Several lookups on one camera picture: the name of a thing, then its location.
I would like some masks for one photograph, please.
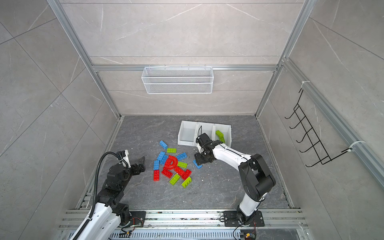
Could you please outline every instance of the white storage bin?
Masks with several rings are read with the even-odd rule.
[[[206,133],[214,141],[220,140],[216,135],[216,130],[223,133],[225,144],[230,147],[232,144],[231,125],[192,121],[181,121],[177,144],[197,147],[196,138],[202,133]]]
[[[218,124],[215,123],[215,131],[214,137],[212,140],[220,140],[220,138],[216,135],[216,131],[219,130],[224,135],[225,144],[230,147],[232,143],[232,135],[231,135],[231,125]]]
[[[185,146],[194,146],[196,141],[197,122],[181,121],[179,134],[177,135],[177,144]]]

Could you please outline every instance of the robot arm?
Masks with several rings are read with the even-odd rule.
[[[237,218],[240,223],[247,224],[266,194],[276,184],[263,157],[259,154],[251,156],[238,152],[219,140],[212,141],[206,133],[198,136],[196,143],[199,152],[195,154],[195,159],[198,165],[218,159],[239,171],[245,194],[237,207]]]
[[[104,181],[101,191],[96,195],[98,172],[101,162],[107,154],[117,157],[119,163],[109,169],[107,179]],[[134,221],[131,221],[133,218],[140,219],[140,225],[142,226],[145,221],[145,217],[142,215],[145,216],[145,211],[135,211],[131,214],[128,204],[120,203],[124,196],[124,189],[131,177],[145,171],[145,157],[141,157],[138,162],[139,164],[130,164],[128,150],[103,154],[99,160],[95,175],[93,192],[95,204],[92,205],[87,217],[70,240],[106,240],[119,226],[138,226],[133,225]]]

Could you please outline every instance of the wire mesh basket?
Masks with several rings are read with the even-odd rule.
[[[212,93],[212,67],[146,67],[141,76],[148,94]]]

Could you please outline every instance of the gray marble wall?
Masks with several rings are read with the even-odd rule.
[[[382,1],[319,0],[290,55],[381,159],[383,11]],[[310,147],[308,138],[297,143],[304,130],[289,126],[298,118],[284,118],[293,112],[299,89],[284,71],[260,118],[295,207],[303,208],[316,239],[382,239],[384,192],[353,153],[304,166],[315,163],[316,154],[298,153]],[[305,93],[300,102],[331,157],[348,147]],[[324,149],[317,151],[326,156]]]
[[[300,0],[62,0],[94,64],[276,64]],[[254,114],[272,72],[215,71],[212,94],[148,95],[100,72],[122,114]]]
[[[0,239],[50,239],[115,117],[45,0],[0,1]]]

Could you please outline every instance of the green lego brick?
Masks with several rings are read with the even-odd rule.
[[[216,130],[216,135],[220,138],[220,141],[225,143],[224,134],[220,132],[219,130]]]
[[[167,148],[167,152],[176,153],[176,148]]]
[[[175,185],[175,183],[177,182],[177,180],[180,178],[180,175],[176,174],[175,176],[173,176],[173,178],[169,181],[170,184],[172,185]]]
[[[182,167],[182,168],[187,168],[187,165],[188,165],[188,163],[185,163],[185,162],[179,162],[177,164],[177,166]]]
[[[192,178],[191,177],[187,177],[187,179],[181,184],[183,186],[183,188],[185,188],[186,186],[188,186],[188,184],[190,184],[192,181]]]
[[[216,130],[216,135],[219,137],[224,137],[224,134],[220,132],[219,130]]]

